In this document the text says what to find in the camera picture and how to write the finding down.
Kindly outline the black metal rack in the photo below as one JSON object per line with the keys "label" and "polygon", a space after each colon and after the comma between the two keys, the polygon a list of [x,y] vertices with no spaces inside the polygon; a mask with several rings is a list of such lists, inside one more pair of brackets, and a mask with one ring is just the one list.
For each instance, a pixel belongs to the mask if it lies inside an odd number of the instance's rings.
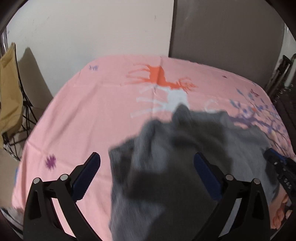
{"label": "black metal rack", "polygon": [[264,87],[271,102],[288,129],[295,130],[295,54],[291,58],[282,56],[282,61],[273,77]]}

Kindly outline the grey fleece garment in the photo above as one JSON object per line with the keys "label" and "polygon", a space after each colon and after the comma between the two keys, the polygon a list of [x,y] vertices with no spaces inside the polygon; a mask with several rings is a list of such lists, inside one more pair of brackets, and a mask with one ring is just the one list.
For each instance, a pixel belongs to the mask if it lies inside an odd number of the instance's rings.
{"label": "grey fleece garment", "polygon": [[200,231],[217,203],[194,168],[198,152],[237,180],[258,178],[271,203],[280,184],[263,157],[269,146],[258,126],[236,126],[224,111],[180,105],[171,121],[148,121],[109,151],[112,239],[191,240]]}

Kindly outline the pink floral bed sheet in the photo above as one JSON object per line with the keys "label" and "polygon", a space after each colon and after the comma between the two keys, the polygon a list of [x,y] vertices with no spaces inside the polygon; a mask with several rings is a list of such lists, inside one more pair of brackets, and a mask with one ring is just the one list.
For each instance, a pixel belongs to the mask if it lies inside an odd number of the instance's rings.
{"label": "pink floral bed sheet", "polygon": [[155,56],[107,56],[74,75],[50,102],[27,139],[12,195],[24,210],[34,178],[70,173],[93,153],[101,166],[78,207],[103,240],[111,240],[108,149],[133,136],[150,118],[168,120],[177,106],[226,111],[235,124],[256,125],[273,148],[295,158],[278,112],[256,83],[221,69]]}

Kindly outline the tan folding chair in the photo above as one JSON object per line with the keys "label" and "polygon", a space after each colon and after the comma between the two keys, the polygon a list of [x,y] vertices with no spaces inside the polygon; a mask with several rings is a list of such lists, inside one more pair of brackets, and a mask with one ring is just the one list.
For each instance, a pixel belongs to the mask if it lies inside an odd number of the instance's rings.
{"label": "tan folding chair", "polygon": [[21,160],[22,147],[37,118],[21,81],[16,59],[16,45],[11,43],[1,57],[1,148]]}

